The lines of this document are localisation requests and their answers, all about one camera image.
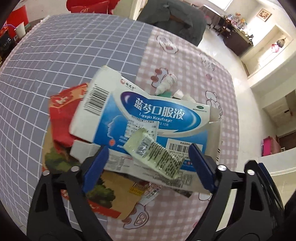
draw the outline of tablecloth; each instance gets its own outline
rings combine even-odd
[[[104,14],[52,16],[22,39],[0,69],[0,200],[24,225],[41,175],[49,97],[89,82],[103,65],[150,94],[165,74],[174,74],[176,89],[219,108],[219,162],[236,168],[237,104],[231,75],[221,64],[184,39],[141,22]],[[193,230],[209,198],[199,193],[187,198],[163,188],[124,221],[97,216],[114,241],[180,241]],[[79,229],[70,203],[64,203],[71,225]]]

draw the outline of red bag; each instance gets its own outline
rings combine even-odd
[[[70,12],[72,12],[72,10],[71,10],[72,7],[77,7],[77,6],[89,7],[91,5],[95,5],[97,3],[101,3],[101,2],[105,2],[105,1],[106,0],[67,0],[66,7]],[[119,0],[109,0],[108,14],[112,14],[111,10],[115,9],[118,2],[119,2]]]
[[[74,6],[71,7],[71,12],[89,12],[89,13],[108,13],[109,1],[99,2],[88,6]]]
[[[52,139],[63,147],[71,147],[73,141],[79,139],[69,133],[69,125],[86,90],[85,83],[50,97],[49,116]]]

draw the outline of green object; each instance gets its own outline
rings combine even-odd
[[[25,30],[27,30],[29,27],[31,27],[31,24],[28,23],[26,26],[25,26]]]
[[[71,167],[80,166],[81,164],[75,160],[67,160],[52,147],[50,152],[45,154],[45,165],[51,173],[55,174],[61,171],[67,172]]]
[[[105,208],[111,208],[112,201],[115,199],[114,191],[106,188],[103,183],[104,181],[99,178],[97,185],[86,194],[86,197]]]
[[[170,91],[165,91],[163,92],[162,94],[159,94],[158,96],[160,97],[167,97],[167,98],[170,98],[172,96],[172,92]]]

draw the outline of tree illustration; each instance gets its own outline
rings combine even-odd
[[[106,188],[103,183],[104,181],[99,178],[95,187],[86,194],[86,197],[103,207],[111,208],[112,201],[115,199],[114,191],[110,188]]]
[[[56,149],[52,147],[50,152],[45,154],[45,165],[51,173],[60,173],[67,172],[73,166],[80,166],[80,163],[57,153]]]

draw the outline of wooden cabinet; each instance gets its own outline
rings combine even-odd
[[[253,44],[235,28],[223,39],[223,42],[237,56],[241,56],[253,47]]]

